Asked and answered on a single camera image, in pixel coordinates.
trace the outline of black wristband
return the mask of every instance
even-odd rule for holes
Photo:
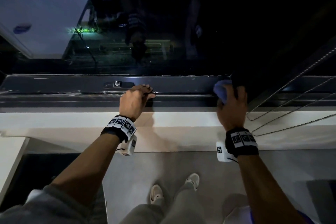
[[[130,118],[117,115],[103,129],[102,134],[112,134],[119,138],[120,143],[127,142],[135,133],[137,128]]]
[[[258,155],[258,145],[246,128],[234,128],[226,133],[225,147],[235,157],[239,155]]]

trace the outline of floor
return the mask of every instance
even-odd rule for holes
[[[336,180],[336,150],[261,151],[260,156],[296,209],[321,223],[334,223],[336,205],[328,182]],[[155,183],[170,205],[193,172],[201,178],[197,193],[208,223],[222,223],[235,206],[247,205],[238,164],[218,162],[215,152],[116,154],[103,180],[109,224],[147,203]]]

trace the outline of foot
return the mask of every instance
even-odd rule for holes
[[[158,200],[159,198],[163,198],[163,192],[162,192],[162,189],[160,188],[160,186],[155,184],[150,189],[150,203],[154,204],[154,202],[156,200]]]
[[[193,186],[194,186],[194,189],[195,189],[195,191],[196,191],[197,188],[198,188],[198,185],[199,185],[199,183],[200,183],[200,177],[199,177],[198,174],[193,173],[193,174],[191,174],[191,175],[188,176],[188,178],[187,178],[187,180],[185,181],[184,184],[186,184],[187,182],[192,183]]]

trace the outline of gray sleeve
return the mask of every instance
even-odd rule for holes
[[[33,190],[24,205],[16,205],[0,214],[3,223],[87,223],[88,208],[53,185]]]

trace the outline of gray pants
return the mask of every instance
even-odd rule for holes
[[[174,203],[164,216],[163,199],[157,199],[152,205],[138,205],[120,222],[120,224],[204,224],[204,212],[194,186],[184,184],[175,196]]]

